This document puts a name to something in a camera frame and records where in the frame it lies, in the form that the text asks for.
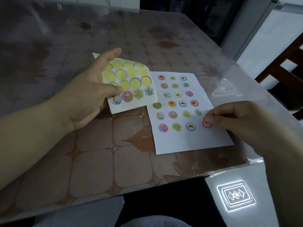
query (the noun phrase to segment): table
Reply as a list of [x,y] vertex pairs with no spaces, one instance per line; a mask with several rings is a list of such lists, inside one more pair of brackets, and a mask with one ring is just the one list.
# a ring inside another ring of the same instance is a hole
[[[0,115],[41,103],[94,61],[194,73],[214,106],[252,100],[303,137],[299,123],[183,14],[47,1],[0,0]],[[261,162],[251,147],[156,155],[146,107],[103,111],[64,137],[0,192],[0,222]]]

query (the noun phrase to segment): forearm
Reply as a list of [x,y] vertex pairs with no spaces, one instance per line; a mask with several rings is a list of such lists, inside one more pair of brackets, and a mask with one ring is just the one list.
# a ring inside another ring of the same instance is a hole
[[295,137],[277,142],[264,162],[280,226],[303,225],[303,146]]
[[48,102],[0,118],[0,190],[32,167],[68,132]]

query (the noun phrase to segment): round sticker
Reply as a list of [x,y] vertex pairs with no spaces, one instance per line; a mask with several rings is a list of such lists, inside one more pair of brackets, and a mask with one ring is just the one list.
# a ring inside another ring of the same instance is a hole
[[196,100],[190,101],[190,104],[191,104],[192,106],[194,106],[194,107],[199,106],[199,103],[198,103],[198,101],[196,101]]
[[162,105],[157,102],[157,103],[153,103],[152,106],[155,108],[155,109],[160,109],[162,107]]
[[144,96],[144,91],[142,89],[136,89],[134,91],[134,97],[136,99],[141,99],[141,98],[143,98],[143,96]]
[[107,71],[103,75],[104,79],[106,79],[108,82],[112,82],[116,79],[116,75],[113,72]]
[[165,92],[163,95],[164,95],[165,98],[170,98],[170,97],[172,96],[172,95],[171,95],[170,93],[168,93],[168,92]]
[[164,88],[164,89],[166,89],[166,88],[169,87],[166,83],[163,83],[163,84],[161,84],[160,86],[161,86],[162,88]]
[[177,84],[172,84],[172,87],[175,88],[175,89],[177,89],[177,88],[179,87],[179,85],[177,85]]
[[134,67],[134,64],[132,64],[132,63],[124,63],[123,65],[126,68],[133,68]]
[[139,68],[138,69],[138,73],[141,75],[141,76],[146,76],[147,75],[147,70],[145,68]]
[[161,132],[167,132],[169,130],[168,126],[166,126],[166,124],[164,123],[161,123],[159,126],[158,126],[158,129],[159,131]]
[[189,122],[187,125],[186,125],[186,128],[189,130],[189,131],[194,131],[196,129],[196,126]]
[[187,119],[191,117],[191,114],[188,111],[183,111],[182,115]]
[[134,95],[130,91],[126,91],[122,93],[122,99],[125,102],[131,102],[134,99]]
[[176,92],[176,93],[175,93],[175,96],[176,96],[177,98],[181,98],[181,97],[182,97],[182,95],[181,95],[180,92]]
[[128,91],[131,85],[127,80],[121,80],[119,86],[123,87],[124,91]]
[[119,69],[119,70],[116,71],[116,77],[119,80],[125,80],[126,77],[127,77],[127,73],[125,72],[125,70]]
[[175,111],[170,111],[169,112],[169,117],[172,119],[175,119],[178,117],[178,114]]
[[104,71],[110,71],[112,70],[113,66],[111,64],[107,64],[106,67],[104,68]]
[[204,120],[203,120],[202,124],[203,124],[203,127],[205,127],[205,128],[209,128],[212,126],[209,123],[205,122]]
[[109,82],[109,84],[112,84],[112,85],[115,85],[115,86],[118,86],[115,82]]
[[175,101],[169,101],[169,102],[168,102],[168,105],[169,105],[170,107],[176,107],[176,106],[177,106],[177,104],[176,104]]
[[165,80],[165,76],[162,76],[162,75],[158,76],[158,78],[159,78],[159,80]]
[[157,119],[162,120],[164,119],[164,114],[162,112],[157,113]]
[[145,95],[152,96],[154,94],[154,89],[152,87],[147,87],[144,89]]
[[131,86],[134,89],[137,89],[137,88],[139,88],[141,86],[141,81],[138,78],[132,78],[131,79]]
[[179,123],[173,123],[172,129],[179,132],[179,131],[181,131],[181,125]]
[[192,97],[194,94],[191,91],[186,91],[185,95],[187,95],[188,97]]
[[181,107],[186,107],[186,106],[187,106],[187,103],[186,103],[185,101],[181,100],[181,101],[179,101],[179,105],[180,105]]
[[134,77],[138,76],[138,72],[136,69],[130,68],[130,69],[127,69],[127,75],[130,76],[131,78],[134,78]]
[[119,105],[122,102],[121,95],[113,96],[111,102],[114,105]]
[[141,78],[141,83],[143,86],[149,86],[152,83],[152,80],[150,79],[149,76],[144,76]]
[[144,65],[142,65],[142,64],[139,64],[139,63],[134,63],[134,65],[135,65],[136,67],[139,67],[139,68],[142,68],[142,67],[144,67]]
[[198,115],[198,116],[201,116],[202,115],[202,111],[200,111],[199,109],[195,110],[195,114]]
[[124,68],[124,65],[122,63],[113,63],[113,67],[115,69],[122,69]]

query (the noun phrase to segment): peeled sticker sheet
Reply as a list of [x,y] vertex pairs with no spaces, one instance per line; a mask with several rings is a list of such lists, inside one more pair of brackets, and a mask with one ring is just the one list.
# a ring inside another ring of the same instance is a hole
[[156,154],[234,145],[227,131],[206,123],[213,109],[192,73],[151,72],[158,102],[147,105]]
[[102,72],[103,82],[123,87],[123,93],[108,97],[112,114],[146,106],[157,102],[154,80],[146,65],[115,58]]

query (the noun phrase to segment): bee sticker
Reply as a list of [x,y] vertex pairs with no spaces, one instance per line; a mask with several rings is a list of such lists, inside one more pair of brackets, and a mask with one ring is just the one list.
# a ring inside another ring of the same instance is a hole
[[152,87],[147,87],[144,89],[145,95],[152,96],[154,94],[154,89]]
[[166,89],[166,88],[169,87],[166,83],[162,83],[160,86],[161,86],[162,88],[164,88],[164,89]]
[[152,106],[155,108],[155,109],[160,109],[162,107],[162,105],[157,102],[157,103],[153,103]]
[[195,110],[195,114],[198,115],[198,116],[201,116],[202,115],[202,111],[199,110],[199,109],[197,109],[197,110]]
[[203,124],[203,127],[205,127],[205,128],[209,128],[212,126],[209,123],[205,122],[204,120],[203,120],[202,124]]
[[191,117],[191,114],[188,111],[183,111],[182,115],[187,119]]
[[111,100],[112,104],[114,105],[119,105],[122,102],[122,97],[121,95],[113,96]]
[[186,91],[185,95],[187,95],[188,97],[192,97],[194,94],[191,91]]
[[170,93],[168,93],[168,92],[165,92],[163,95],[164,95],[165,98],[170,98],[170,97],[172,96],[172,95],[171,95]]
[[190,104],[191,104],[192,106],[194,106],[194,107],[198,107],[198,106],[199,106],[199,103],[198,103],[198,101],[196,101],[196,100],[190,101]]
[[162,76],[162,75],[158,76],[158,78],[159,78],[159,80],[165,80],[165,76]]
[[172,84],[172,88],[177,89],[178,87],[179,87],[179,85],[177,85],[177,84]]
[[179,132],[181,131],[181,125],[179,123],[173,123],[172,124],[172,129],[174,129],[175,131]]
[[177,104],[176,104],[176,102],[175,101],[169,101],[168,103],[167,103],[170,107],[176,107],[177,106]]
[[136,99],[142,99],[144,97],[144,91],[142,89],[136,89],[134,91],[134,97]]
[[178,117],[178,114],[175,111],[170,111],[169,112],[169,117],[171,119],[176,119]]
[[127,103],[131,102],[134,99],[134,95],[130,91],[126,91],[122,93],[122,99]]
[[162,120],[164,119],[164,114],[162,112],[157,113],[157,119]]
[[186,128],[189,130],[189,131],[194,131],[196,129],[196,126],[189,122],[187,125],[186,125]]
[[159,126],[158,126],[158,129],[159,129],[159,131],[161,131],[161,132],[167,132],[168,130],[169,130],[169,128],[168,128],[168,126],[166,125],[166,124],[164,124],[164,123],[161,123]]
[[179,105],[180,105],[181,107],[186,107],[186,106],[187,106],[187,103],[186,103],[184,100],[181,100],[181,101],[179,101]]
[[175,93],[175,96],[176,96],[177,98],[181,98],[181,97],[182,97],[182,95],[181,95],[180,92]]

